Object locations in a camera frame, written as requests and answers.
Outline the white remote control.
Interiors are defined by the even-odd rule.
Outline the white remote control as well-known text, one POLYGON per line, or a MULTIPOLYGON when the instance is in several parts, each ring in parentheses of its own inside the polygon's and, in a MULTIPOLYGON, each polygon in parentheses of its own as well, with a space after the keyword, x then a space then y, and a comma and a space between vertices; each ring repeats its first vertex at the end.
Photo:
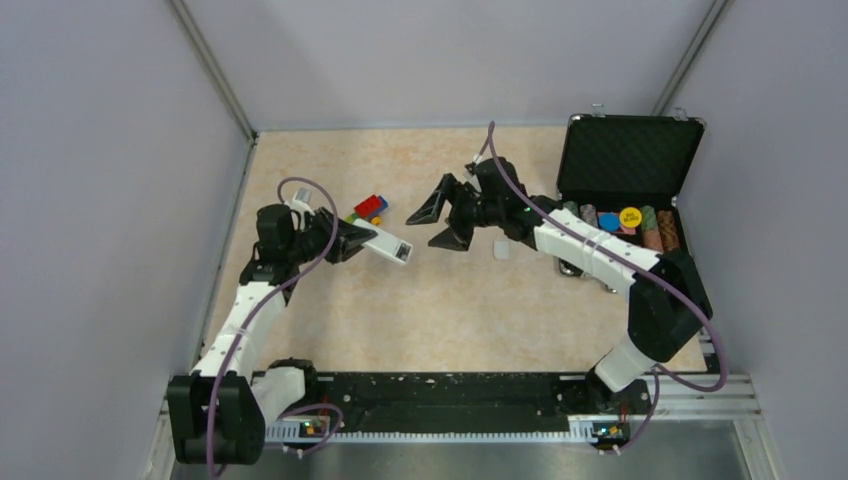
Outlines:
POLYGON ((375 233, 363 244, 366 249, 399 265, 408 264, 413 252, 412 244, 363 219, 354 220, 353 225, 375 233))

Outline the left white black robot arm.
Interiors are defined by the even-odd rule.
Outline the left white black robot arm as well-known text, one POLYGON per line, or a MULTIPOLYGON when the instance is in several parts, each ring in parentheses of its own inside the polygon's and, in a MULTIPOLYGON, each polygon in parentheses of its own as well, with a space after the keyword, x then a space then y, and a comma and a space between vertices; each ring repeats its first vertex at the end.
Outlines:
POLYGON ((288 361, 256 376, 260 354, 299 279, 321 261, 347 261, 378 236, 370 224, 287 203, 260 208, 256 228, 224 324, 189 373, 174 376, 166 389, 175 455, 183 464, 253 464, 280 414, 317 407, 321 388, 307 377, 310 362, 288 361))

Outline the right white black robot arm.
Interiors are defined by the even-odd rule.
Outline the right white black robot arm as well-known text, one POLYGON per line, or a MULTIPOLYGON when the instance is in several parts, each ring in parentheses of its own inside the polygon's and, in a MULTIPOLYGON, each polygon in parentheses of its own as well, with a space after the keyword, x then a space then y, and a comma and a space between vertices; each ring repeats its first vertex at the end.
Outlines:
POLYGON ((625 337, 589 371, 586 397, 612 412, 627 388, 654 365, 665 363, 712 317, 692 257, 681 249, 660 253, 594 227, 543 195, 530 196, 504 157, 476 159, 465 178, 442 176, 407 224, 446 228, 429 246, 470 248, 477 229, 497 227, 507 238, 563 260, 623 295, 628 305, 625 337))

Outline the white battery cover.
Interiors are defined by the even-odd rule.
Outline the white battery cover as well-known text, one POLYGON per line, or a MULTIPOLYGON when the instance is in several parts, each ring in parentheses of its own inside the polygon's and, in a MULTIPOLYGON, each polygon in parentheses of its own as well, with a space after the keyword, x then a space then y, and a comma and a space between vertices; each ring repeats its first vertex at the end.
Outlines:
POLYGON ((493 255, 497 260, 508 260, 510 258, 510 242, 498 239, 493 244, 493 255))

